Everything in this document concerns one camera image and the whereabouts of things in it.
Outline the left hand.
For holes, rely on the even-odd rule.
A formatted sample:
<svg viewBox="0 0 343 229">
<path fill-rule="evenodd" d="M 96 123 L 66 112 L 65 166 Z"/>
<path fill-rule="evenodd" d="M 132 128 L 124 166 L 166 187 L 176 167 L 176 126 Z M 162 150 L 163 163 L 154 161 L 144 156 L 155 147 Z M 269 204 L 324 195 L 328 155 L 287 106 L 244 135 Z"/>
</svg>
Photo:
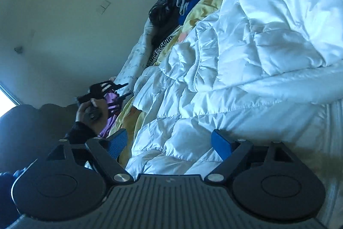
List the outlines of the left hand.
<svg viewBox="0 0 343 229">
<path fill-rule="evenodd" d="M 108 121 L 108 104 L 105 99 L 91 99 L 82 103 L 76 113 L 76 122 L 81 122 L 99 135 Z"/>
</svg>

